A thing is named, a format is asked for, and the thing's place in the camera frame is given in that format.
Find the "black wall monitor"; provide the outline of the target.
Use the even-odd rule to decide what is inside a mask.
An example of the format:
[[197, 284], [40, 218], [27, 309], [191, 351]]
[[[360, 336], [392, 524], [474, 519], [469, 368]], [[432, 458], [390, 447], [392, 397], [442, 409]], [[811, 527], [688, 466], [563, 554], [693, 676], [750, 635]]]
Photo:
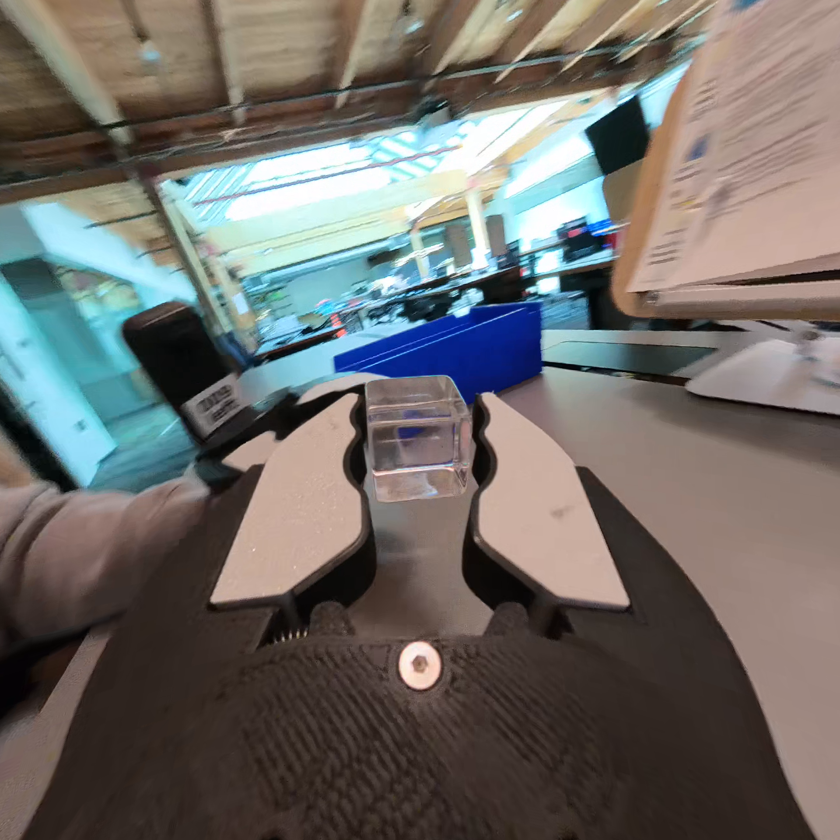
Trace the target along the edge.
[[648, 150], [649, 130], [642, 103], [633, 96], [584, 129], [604, 176], [641, 161]]

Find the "person's left forearm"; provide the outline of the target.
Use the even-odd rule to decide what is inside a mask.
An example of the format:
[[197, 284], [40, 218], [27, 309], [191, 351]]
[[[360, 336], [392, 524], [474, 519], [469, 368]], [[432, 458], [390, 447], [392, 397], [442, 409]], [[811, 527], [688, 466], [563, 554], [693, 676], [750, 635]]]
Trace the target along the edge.
[[211, 504], [192, 477], [136, 494], [2, 488], [2, 658], [123, 613]]

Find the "clear acrylic cube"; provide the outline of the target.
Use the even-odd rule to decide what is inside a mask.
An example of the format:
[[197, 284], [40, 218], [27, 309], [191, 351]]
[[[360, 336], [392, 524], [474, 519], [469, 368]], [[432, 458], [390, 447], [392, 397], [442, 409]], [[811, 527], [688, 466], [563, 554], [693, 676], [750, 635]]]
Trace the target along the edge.
[[381, 503], [459, 497], [471, 467], [471, 414], [441, 374], [365, 383], [367, 456]]

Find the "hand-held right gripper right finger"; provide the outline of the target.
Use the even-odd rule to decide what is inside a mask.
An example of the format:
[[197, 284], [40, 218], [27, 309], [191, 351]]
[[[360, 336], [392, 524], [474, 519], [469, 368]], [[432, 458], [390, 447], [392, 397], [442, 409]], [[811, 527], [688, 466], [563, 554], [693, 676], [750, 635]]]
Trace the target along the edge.
[[466, 536], [478, 561], [529, 595], [626, 610], [631, 599], [572, 457], [492, 392], [476, 397], [472, 429]]

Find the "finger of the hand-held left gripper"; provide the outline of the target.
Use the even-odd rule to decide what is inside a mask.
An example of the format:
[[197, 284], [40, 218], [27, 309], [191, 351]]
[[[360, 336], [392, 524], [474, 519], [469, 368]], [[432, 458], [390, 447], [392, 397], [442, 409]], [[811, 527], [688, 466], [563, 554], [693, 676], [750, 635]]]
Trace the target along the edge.
[[365, 383], [366, 375], [335, 375], [308, 385], [297, 399], [297, 405], [302, 406], [333, 393], [343, 393], [359, 385], [364, 388]]
[[278, 445], [274, 432], [264, 432], [238, 446], [222, 459], [222, 466], [245, 473], [255, 466], [263, 466]]

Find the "grey desk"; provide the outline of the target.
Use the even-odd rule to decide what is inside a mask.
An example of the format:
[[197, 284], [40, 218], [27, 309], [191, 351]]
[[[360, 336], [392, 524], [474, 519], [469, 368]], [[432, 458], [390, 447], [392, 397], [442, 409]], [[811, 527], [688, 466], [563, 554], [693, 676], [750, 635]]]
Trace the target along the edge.
[[[838, 838], [838, 421], [552, 367], [500, 399], [592, 469], [703, 594], [749, 672], [813, 832]], [[358, 635], [484, 628], [490, 612], [458, 563], [470, 492], [372, 503], [381, 565], [350, 609]], [[118, 626], [70, 646], [45, 705], [9, 732], [2, 838], [24, 833]]]

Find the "blue plastic bin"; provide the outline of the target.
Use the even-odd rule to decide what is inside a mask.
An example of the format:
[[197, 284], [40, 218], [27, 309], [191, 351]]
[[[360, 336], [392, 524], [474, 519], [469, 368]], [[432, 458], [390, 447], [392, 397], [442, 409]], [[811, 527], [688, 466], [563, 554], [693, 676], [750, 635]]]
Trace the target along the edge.
[[446, 375], [472, 403], [477, 394], [501, 392], [540, 375], [541, 339], [540, 303], [488, 305], [338, 353], [333, 369], [391, 378]]

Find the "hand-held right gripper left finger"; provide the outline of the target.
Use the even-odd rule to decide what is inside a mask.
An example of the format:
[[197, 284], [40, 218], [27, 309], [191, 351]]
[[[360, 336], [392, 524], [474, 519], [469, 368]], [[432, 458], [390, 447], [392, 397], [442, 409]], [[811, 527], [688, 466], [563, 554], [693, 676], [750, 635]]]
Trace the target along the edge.
[[375, 578], [364, 401], [347, 392], [274, 448], [209, 597], [217, 610], [350, 605]]

